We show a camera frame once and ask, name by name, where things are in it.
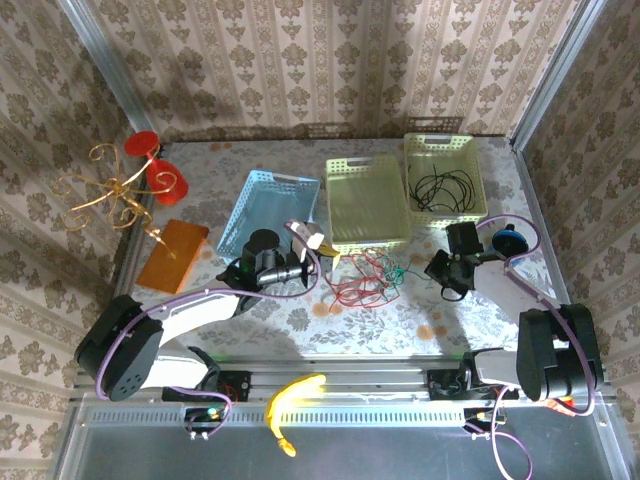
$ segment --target tangled wires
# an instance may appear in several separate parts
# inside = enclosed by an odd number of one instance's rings
[[[473,210],[476,206],[476,191],[471,177],[463,170],[438,173],[435,165],[433,175],[422,177],[413,189],[409,186],[409,196],[415,200],[421,212],[448,209],[460,213]]]
[[[400,297],[398,286],[404,283],[405,274],[428,280],[409,270],[410,265],[402,268],[393,258],[373,248],[343,258],[351,259],[358,273],[352,279],[339,283],[333,283],[325,276],[335,295],[331,307],[336,303],[343,307],[384,307]]]

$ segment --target plastic basket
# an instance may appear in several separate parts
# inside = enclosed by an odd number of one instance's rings
[[[227,263],[240,257],[251,234],[261,228],[276,232],[280,245],[287,246],[293,237],[284,223],[311,220],[319,190],[315,178],[252,170],[218,243],[218,255]]]
[[[404,136],[405,190],[411,221],[416,225],[446,227],[452,223],[477,222],[487,216],[487,199],[480,166],[476,141],[463,135],[424,135],[408,133]],[[417,202],[409,195],[410,186],[414,188],[425,175],[433,174],[435,165],[438,173],[462,170],[469,175],[475,191],[475,206],[466,212],[452,213],[446,207],[443,211],[423,212]],[[434,197],[433,203],[455,205],[452,197],[444,191]]]
[[[398,250],[411,240],[409,209],[393,155],[327,160],[331,242],[342,254]]]

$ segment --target blue basket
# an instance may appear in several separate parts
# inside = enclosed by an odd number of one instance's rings
[[[287,247],[292,235],[284,223],[311,220],[319,190],[315,178],[252,170],[218,243],[218,255],[227,263],[240,257],[251,234],[261,228],[276,232],[280,245]]]

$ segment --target yellow basket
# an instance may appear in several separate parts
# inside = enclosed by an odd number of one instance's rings
[[[394,155],[327,160],[331,242],[343,255],[401,250],[411,240],[409,209]]]
[[[404,136],[404,168],[406,200],[409,205],[411,221],[415,225],[441,227],[458,222],[477,222],[487,216],[487,198],[480,166],[476,140],[465,135],[425,135],[408,133]],[[475,191],[475,206],[467,211],[452,213],[449,210],[423,212],[418,203],[410,196],[410,186],[414,188],[425,175],[433,174],[433,167],[438,173],[462,170],[471,178]],[[445,204],[453,207],[453,199],[445,191],[440,191],[433,198],[434,204]]]

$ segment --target orange plastic board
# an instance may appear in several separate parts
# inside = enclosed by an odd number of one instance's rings
[[[162,232],[162,240],[175,253],[176,258],[171,258],[164,245],[158,243],[140,272],[136,284],[161,292],[178,293],[184,286],[208,234],[207,227],[169,220]]]

